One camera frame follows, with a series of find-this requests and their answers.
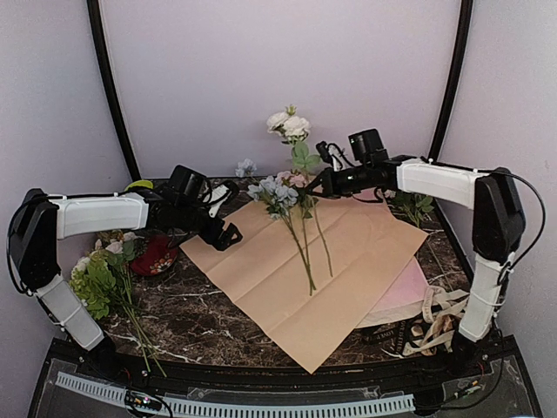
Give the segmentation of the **blue flower stem bunch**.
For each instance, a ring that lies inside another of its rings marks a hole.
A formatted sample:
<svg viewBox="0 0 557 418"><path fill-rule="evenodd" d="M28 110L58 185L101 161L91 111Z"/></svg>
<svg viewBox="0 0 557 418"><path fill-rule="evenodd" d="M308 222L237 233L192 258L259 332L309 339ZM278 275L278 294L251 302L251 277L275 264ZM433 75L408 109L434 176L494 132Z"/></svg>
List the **blue flower stem bunch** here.
<svg viewBox="0 0 557 418"><path fill-rule="evenodd" d="M256 171L256 164L245 158L238 162L235 175L241 179L249 179L248 196L255 202L263 203L272 220L281 220L285 224L303 262L309 281L309 294L312 295L317 287L312 277L306 221L315 217L317 199L305 195L304 188L308 184L308 178L301 172L283 171L256 179Z"/></svg>

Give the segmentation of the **peach green wrapping paper sheet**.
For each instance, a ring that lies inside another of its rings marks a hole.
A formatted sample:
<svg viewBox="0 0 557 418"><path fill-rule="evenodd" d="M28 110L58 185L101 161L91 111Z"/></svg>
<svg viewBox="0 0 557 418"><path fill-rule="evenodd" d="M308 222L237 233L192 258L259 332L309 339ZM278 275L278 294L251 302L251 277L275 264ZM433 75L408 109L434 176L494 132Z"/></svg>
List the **peach green wrapping paper sheet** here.
<svg viewBox="0 0 557 418"><path fill-rule="evenodd" d="M199 237L185 255L308 373L366 317L427 235L385 204L321 200L318 217L290 232L265 205L228 216L242 240L223 252Z"/></svg>

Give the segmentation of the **white rose stem bunch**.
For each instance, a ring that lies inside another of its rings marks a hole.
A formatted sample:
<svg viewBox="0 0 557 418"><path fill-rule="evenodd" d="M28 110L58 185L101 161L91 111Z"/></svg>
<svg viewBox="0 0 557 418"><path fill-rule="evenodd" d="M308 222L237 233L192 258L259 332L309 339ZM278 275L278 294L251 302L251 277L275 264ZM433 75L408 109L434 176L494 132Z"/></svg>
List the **white rose stem bunch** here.
<svg viewBox="0 0 557 418"><path fill-rule="evenodd" d="M267 132L279 136L283 145L290 147L292 168L281 172L279 183L293 188L299 194L297 203L289 210L290 226L294 229L293 213L299 214L299 223L302 232L302 242L299 241L302 260L305 264L307 275L311 276L311 262L309 251L309 221L313 220L318 231L319 238L325 251L328 273L332 276L332 259L328 245L321 228L317 210L318 199L305 192L305 187L310 183L312 171L321 161L321 157L312 153L306 140L311 133L311 124L308 119L300 117L297 106L289 104L283 111L273 113L266 121Z"/></svg>

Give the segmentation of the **green hydrangea leaf bunch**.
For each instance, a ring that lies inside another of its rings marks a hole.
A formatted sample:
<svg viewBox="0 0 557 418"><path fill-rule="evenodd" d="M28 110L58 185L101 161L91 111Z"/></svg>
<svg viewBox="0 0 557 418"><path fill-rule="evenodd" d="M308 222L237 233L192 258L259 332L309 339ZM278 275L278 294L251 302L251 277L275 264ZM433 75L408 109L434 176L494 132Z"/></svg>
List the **green hydrangea leaf bunch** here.
<svg viewBox="0 0 557 418"><path fill-rule="evenodd" d="M132 296L131 258L98 250L82 258L71 272L70 287L93 320L100 321L111 313L122 314L135 331L145 366L155 364L163 376L167 373L158 359L158 350L140 321L141 311Z"/></svg>

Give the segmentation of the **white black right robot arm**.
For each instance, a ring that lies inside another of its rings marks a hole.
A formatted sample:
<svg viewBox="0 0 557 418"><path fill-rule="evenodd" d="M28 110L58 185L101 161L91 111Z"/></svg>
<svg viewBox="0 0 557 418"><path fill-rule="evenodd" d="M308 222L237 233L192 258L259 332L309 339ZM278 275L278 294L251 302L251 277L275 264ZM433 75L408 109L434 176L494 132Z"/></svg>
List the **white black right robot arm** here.
<svg viewBox="0 0 557 418"><path fill-rule="evenodd" d="M459 332L472 342L482 340L505 298L508 276L526 229L511 172L505 168L462 168L401 155L376 165L326 168L305 190L312 196L338 199L374 188L418 193L472 211L475 268Z"/></svg>

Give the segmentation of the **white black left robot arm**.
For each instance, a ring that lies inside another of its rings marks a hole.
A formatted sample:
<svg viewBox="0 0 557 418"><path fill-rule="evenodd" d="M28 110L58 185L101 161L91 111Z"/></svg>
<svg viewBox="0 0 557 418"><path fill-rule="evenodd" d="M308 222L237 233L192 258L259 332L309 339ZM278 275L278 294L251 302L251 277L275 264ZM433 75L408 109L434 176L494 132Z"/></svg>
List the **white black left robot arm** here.
<svg viewBox="0 0 557 418"><path fill-rule="evenodd" d="M19 293L36 298L52 322L90 352L90 367L105 380L114 380L123 372L122 359L112 353L111 338L71 290L59 264L62 242L111 230L177 229L224 251L242 239L238 228L218 215L237 195L238 189L229 182L201 199L140 186L73 196L31 189L10 220L8 269Z"/></svg>

